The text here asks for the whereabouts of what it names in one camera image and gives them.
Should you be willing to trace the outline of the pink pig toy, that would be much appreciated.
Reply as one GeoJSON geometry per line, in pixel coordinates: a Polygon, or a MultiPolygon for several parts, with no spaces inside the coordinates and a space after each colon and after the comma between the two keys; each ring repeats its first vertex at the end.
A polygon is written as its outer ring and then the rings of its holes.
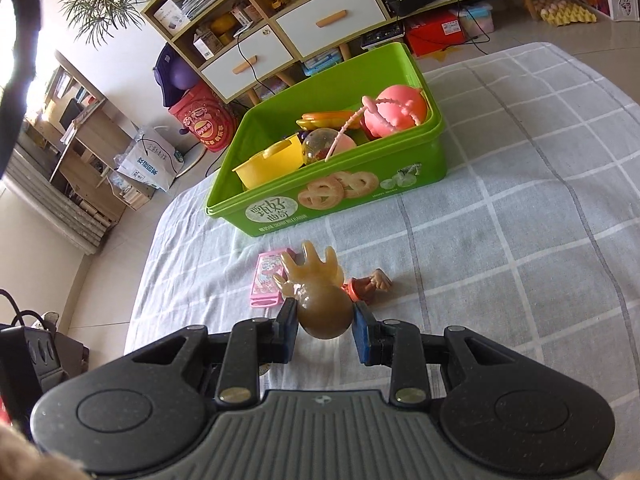
{"type": "Polygon", "coordinates": [[[423,125],[429,109],[423,91],[405,84],[387,87],[375,99],[363,96],[361,106],[338,130],[324,160],[327,162],[337,153],[346,131],[356,122],[375,139],[382,139],[423,125]]]}

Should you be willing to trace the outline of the red snack bucket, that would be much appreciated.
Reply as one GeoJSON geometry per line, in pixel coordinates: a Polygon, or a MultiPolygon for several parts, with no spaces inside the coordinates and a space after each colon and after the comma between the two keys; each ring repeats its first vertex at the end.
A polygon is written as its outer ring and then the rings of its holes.
{"type": "Polygon", "coordinates": [[[238,128],[232,108],[203,81],[186,90],[168,110],[211,152],[228,148],[238,128]]]}

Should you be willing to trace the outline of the clear pink capsule ball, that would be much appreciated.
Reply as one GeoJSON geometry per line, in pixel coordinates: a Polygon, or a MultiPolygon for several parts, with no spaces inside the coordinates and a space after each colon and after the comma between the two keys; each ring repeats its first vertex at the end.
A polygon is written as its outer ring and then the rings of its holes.
{"type": "Polygon", "coordinates": [[[303,163],[310,165],[325,160],[329,154],[337,155],[357,147],[350,136],[343,134],[334,150],[331,150],[337,135],[338,131],[331,128],[320,128],[308,133],[302,143],[303,163]]]}

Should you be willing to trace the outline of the yellow toy pot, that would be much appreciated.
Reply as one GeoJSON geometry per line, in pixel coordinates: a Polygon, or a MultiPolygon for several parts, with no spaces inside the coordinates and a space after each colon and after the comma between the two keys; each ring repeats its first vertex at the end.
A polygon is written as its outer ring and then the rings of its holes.
{"type": "Polygon", "coordinates": [[[246,162],[236,166],[233,172],[248,190],[285,177],[303,166],[303,149],[298,136],[270,145],[269,148],[253,155],[246,162]]]}

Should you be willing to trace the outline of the clear storage bin blue lid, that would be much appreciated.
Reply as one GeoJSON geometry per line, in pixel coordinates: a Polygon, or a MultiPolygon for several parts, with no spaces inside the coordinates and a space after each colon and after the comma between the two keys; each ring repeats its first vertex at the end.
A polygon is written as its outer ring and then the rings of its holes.
{"type": "Polygon", "coordinates": [[[306,77],[314,76],[343,61],[339,48],[332,48],[319,53],[302,63],[302,70],[306,77]]]}

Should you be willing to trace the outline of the pink card box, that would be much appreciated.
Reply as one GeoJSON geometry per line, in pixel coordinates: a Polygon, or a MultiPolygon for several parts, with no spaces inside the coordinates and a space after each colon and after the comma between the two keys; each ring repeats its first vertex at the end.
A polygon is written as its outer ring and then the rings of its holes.
{"type": "Polygon", "coordinates": [[[274,277],[286,278],[286,271],[282,263],[283,254],[295,257],[295,252],[290,248],[262,252],[258,256],[252,286],[250,286],[251,308],[271,309],[282,304],[282,294],[274,277]]]}

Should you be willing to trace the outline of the small red figurine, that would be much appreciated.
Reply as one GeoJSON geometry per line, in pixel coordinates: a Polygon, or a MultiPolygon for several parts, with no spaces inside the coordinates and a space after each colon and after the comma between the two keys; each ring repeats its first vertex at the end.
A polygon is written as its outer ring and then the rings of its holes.
{"type": "Polygon", "coordinates": [[[392,287],[392,280],[381,269],[375,269],[364,278],[351,278],[342,285],[353,302],[362,301],[365,304],[374,304],[380,292],[389,292],[392,287]]]}

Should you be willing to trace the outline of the green plastic cookie box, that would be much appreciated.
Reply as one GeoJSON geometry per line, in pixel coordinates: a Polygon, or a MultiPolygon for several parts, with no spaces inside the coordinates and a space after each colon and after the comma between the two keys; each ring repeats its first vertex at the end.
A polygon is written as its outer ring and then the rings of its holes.
{"type": "Polygon", "coordinates": [[[416,62],[404,44],[393,42],[307,78],[246,112],[209,192],[206,212],[249,236],[262,236],[435,183],[447,173],[442,130],[442,113],[416,62]],[[356,130],[355,148],[343,154],[299,165],[256,188],[241,181],[239,166],[295,136],[303,114],[354,114],[364,96],[375,98],[394,84],[420,92],[427,106],[421,125],[378,140],[356,130]]]}

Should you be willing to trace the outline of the grey checked cloth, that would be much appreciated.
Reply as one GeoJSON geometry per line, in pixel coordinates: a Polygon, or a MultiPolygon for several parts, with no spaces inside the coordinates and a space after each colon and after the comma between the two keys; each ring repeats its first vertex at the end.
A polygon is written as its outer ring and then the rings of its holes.
{"type": "Polygon", "coordinates": [[[262,252],[332,247],[348,278],[381,269],[379,318],[424,333],[463,325],[590,386],[616,418],[602,472],[639,466],[639,107],[554,44],[426,75],[444,116],[446,177],[386,167],[376,199],[314,217],[292,202],[251,237],[210,218],[221,174],[160,217],[126,339],[219,333],[253,314],[262,252]]]}

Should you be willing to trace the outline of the potted green plant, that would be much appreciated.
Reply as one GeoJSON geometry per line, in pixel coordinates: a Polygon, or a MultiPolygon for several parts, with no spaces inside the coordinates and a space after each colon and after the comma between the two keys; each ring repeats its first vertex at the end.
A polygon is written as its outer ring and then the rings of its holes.
{"type": "Polygon", "coordinates": [[[138,5],[146,0],[60,0],[61,12],[77,40],[97,49],[127,28],[140,29],[138,5]]]}

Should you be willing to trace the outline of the wooden shelf cabinet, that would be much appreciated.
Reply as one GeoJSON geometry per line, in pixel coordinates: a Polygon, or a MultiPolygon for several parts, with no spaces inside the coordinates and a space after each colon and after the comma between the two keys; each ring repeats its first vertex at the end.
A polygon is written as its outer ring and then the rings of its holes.
{"type": "Polygon", "coordinates": [[[296,84],[298,56],[274,0],[149,0],[144,18],[224,102],[296,84]]]}

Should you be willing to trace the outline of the orange toy pumpkin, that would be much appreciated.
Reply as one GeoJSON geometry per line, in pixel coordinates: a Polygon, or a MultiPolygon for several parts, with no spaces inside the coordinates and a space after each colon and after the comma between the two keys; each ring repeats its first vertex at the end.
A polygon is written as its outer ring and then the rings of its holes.
{"type": "Polygon", "coordinates": [[[303,130],[314,130],[319,128],[331,128],[341,130],[346,122],[352,118],[352,110],[330,110],[329,112],[315,112],[303,114],[296,120],[296,124],[303,130]]]}

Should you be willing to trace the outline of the yellow egg tray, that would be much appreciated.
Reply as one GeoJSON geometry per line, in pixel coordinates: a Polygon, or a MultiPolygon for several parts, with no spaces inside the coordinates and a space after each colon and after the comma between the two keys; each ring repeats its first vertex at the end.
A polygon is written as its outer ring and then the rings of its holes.
{"type": "Polygon", "coordinates": [[[560,27],[595,23],[597,15],[573,0],[535,0],[534,10],[541,21],[560,27]]]}

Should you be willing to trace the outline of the brown antler toy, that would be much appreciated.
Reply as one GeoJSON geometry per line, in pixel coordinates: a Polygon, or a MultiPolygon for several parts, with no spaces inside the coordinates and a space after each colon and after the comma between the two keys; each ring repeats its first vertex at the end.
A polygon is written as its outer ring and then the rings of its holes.
{"type": "Polygon", "coordinates": [[[273,277],[284,298],[297,301],[297,319],[311,337],[329,340],[344,334],[352,324],[352,298],[344,291],[344,272],[336,252],[328,246],[324,259],[310,240],[303,241],[304,262],[281,256],[285,277],[273,277]]]}

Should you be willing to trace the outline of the white paper shopping bag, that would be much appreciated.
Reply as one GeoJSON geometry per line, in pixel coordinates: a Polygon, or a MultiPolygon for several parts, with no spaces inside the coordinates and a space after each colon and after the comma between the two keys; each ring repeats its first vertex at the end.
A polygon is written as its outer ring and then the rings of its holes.
{"type": "Polygon", "coordinates": [[[114,157],[122,176],[167,192],[184,165],[183,154],[164,137],[165,126],[141,127],[128,148],[114,157]]]}

